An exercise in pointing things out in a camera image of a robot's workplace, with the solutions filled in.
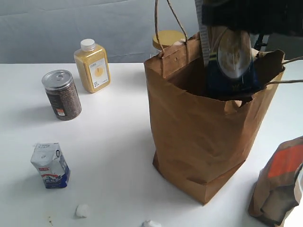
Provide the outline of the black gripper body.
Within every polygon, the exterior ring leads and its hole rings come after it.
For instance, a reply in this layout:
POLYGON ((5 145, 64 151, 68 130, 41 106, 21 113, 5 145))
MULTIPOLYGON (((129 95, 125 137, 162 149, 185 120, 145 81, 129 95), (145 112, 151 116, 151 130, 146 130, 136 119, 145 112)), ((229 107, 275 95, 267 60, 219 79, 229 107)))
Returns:
POLYGON ((303 35, 301 0, 224 0, 202 4, 202 24, 251 34, 303 35))

